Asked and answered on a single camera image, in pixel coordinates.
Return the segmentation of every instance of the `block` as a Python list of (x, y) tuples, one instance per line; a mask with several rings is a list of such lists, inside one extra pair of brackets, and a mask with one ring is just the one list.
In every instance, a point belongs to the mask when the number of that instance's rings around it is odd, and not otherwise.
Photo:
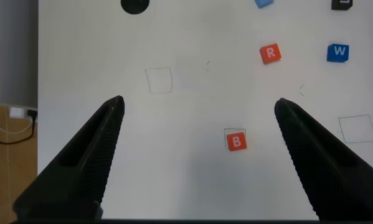
[(332, 0), (331, 9), (332, 10), (348, 10), (352, 7), (352, 0)]
[(226, 142), (229, 151), (237, 151), (247, 148), (244, 132), (226, 135)]
[(368, 114), (338, 120), (346, 143), (373, 142), (373, 124)]
[(260, 9), (272, 3), (273, 0), (255, 0), (255, 4), (257, 4)]
[(271, 44), (260, 49), (262, 61), (265, 65), (281, 59), (278, 44)]
[(146, 69), (145, 72), (150, 93), (172, 92), (172, 74), (170, 68), (151, 68)]
[(349, 45), (332, 44), (328, 47), (328, 62), (346, 62), (349, 59)]

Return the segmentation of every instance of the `red cube with letter b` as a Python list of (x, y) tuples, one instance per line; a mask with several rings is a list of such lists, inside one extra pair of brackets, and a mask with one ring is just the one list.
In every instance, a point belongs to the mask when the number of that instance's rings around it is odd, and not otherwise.
[(226, 135), (229, 151), (237, 151), (247, 148), (246, 138), (244, 133), (235, 133)]

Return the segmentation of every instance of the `black circle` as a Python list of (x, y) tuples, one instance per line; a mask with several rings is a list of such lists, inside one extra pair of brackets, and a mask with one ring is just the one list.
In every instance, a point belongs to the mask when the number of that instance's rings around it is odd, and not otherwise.
[(144, 12), (149, 6), (150, 0), (121, 0), (121, 6), (129, 14), (136, 15)]

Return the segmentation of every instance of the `square outline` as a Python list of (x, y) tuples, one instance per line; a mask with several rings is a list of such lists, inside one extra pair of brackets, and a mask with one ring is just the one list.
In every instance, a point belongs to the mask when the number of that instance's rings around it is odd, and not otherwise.
[(150, 81), (149, 81), (149, 77), (148, 77), (148, 73), (147, 73), (147, 70), (150, 70), (150, 69), (164, 69), (164, 68), (169, 68), (169, 75), (171, 76), (171, 90), (169, 92), (155, 92), (155, 93), (172, 93), (172, 72), (171, 72), (171, 67), (163, 67), (163, 68), (147, 68), (144, 70), (144, 73), (146, 75), (146, 78), (148, 79), (148, 85), (149, 85), (149, 92), (152, 93), (151, 89), (150, 89)]
[(242, 130), (242, 131), (244, 131), (244, 138), (246, 140), (246, 145), (247, 145), (247, 132), (246, 132), (246, 129), (244, 129), (244, 128), (224, 128), (225, 148), (228, 149), (228, 145), (226, 144), (226, 133), (225, 133), (225, 131), (226, 130), (232, 130), (232, 129), (233, 130)]
[(341, 128), (341, 134), (342, 134), (342, 138), (344, 139), (344, 142), (345, 143), (362, 143), (362, 142), (373, 142), (373, 141), (358, 141), (358, 142), (347, 142), (346, 141), (346, 138), (344, 137), (344, 132), (342, 131), (342, 126), (341, 126), (341, 121), (340, 119), (343, 119), (343, 118), (357, 118), (357, 117), (360, 117), (360, 116), (368, 116), (369, 117), (369, 121), (371, 121), (371, 125), (372, 125), (372, 129), (373, 129), (373, 122), (372, 122), (372, 118), (370, 115), (368, 114), (362, 114), (362, 115), (357, 115), (357, 116), (348, 116), (348, 117), (342, 117), (342, 118), (338, 118), (338, 122), (340, 124), (340, 128)]

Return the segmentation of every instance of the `black block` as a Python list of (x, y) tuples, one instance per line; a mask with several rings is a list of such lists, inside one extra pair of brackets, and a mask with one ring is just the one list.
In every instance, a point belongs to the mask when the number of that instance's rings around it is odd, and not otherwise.
[(332, 10), (348, 10), (352, 7), (352, 0), (332, 0)]

